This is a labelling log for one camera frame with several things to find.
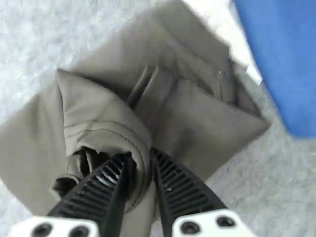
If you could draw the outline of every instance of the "khaki pants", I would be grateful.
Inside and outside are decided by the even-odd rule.
[[[100,48],[57,70],[56,81],[0,128],[0,178],[46,214],[102,161],[132,152],[137,184],[122,236],[148,236],[155,209],[149,149],[206,179],[268,123],[219,42],[179,0],[139,16]]]

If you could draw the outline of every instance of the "folded cloth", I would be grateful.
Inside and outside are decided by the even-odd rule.
[[[121,236],[145,237],[155,209],[152,146],[207,178],[268,126],[235,78],[228,48],[172,0],[57,70],[53,85],[0,128],[0,178],[46,214],[105,161],[95,154],[131,152],[137,178]]]
[[[316,137],[316,2],[235,0],[240,20],[287,130]]]

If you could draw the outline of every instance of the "blue cloth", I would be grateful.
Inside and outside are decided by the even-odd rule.
[[[316,137],[316,1],[235,4],[284,125],[294,136]]]

